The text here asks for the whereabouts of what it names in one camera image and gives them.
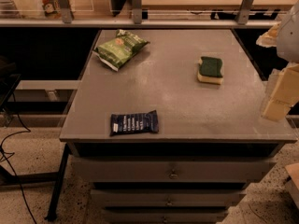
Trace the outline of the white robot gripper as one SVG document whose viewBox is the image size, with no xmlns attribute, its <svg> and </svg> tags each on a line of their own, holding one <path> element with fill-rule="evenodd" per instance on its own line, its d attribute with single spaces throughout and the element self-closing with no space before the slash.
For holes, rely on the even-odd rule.
<svg viewBox="0 0 299 224">
<path fill-rule="evenodd" d="M 277 46 L 278 57 L 290 62 L 268 78 L 261 105 L 262 117 L 280 121 L 299 102 L 299 1 L 281 23 L 273 25 L 256 40 L 260 47 Z"/>
</svg>

